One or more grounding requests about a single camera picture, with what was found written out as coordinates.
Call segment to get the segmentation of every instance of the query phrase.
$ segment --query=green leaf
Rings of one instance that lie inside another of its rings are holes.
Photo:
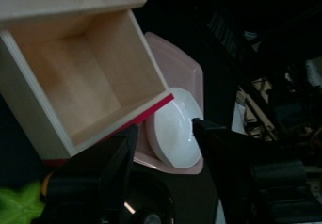
[[[0,188],[0,207],[1,224],[31,224],[44,210],[40,182],[28,184],[19,192]]]

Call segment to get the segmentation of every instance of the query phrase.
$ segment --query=wooden box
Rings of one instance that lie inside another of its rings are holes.
[[[171,99],[128,9],[144,0],[124,1],[0,15],[0,93],[43,159],[70,158]]]

